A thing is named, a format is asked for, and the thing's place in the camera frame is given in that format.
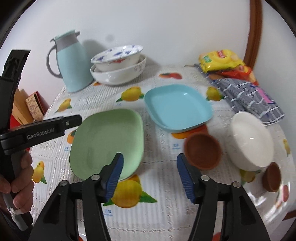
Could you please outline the left hand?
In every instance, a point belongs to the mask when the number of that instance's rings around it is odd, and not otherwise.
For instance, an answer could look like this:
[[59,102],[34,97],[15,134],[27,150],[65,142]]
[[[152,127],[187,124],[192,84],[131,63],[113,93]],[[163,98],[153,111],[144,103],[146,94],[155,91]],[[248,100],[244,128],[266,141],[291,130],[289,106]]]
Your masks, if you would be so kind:
[[13,204],[17,214],[27,213],[33,205],[33,189],[34,182],[32,176],[34,170],[32,168],[31,154],[26,151],[21,157],[21,171],[12,183],[9,183],[1,175],[1,193],[7,194],[11,191],[16,193]]

